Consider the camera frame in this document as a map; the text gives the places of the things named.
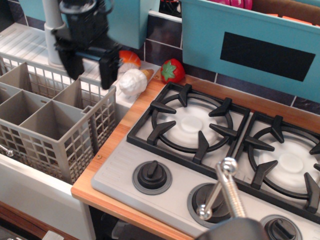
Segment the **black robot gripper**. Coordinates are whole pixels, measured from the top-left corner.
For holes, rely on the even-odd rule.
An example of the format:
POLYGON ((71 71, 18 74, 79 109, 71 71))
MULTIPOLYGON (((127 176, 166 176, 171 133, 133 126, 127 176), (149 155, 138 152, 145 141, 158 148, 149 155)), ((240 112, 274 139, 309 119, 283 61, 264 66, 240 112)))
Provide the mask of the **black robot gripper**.
POLYGON ((99 62, 104 90, 117 80, 121 46, 108 36, 108 15, 114 7, 113 0, 62 0, 59 3, 67 28, 52 31, 56 38, 55 49, 73 80, 84 73, 84 58, 99 62))

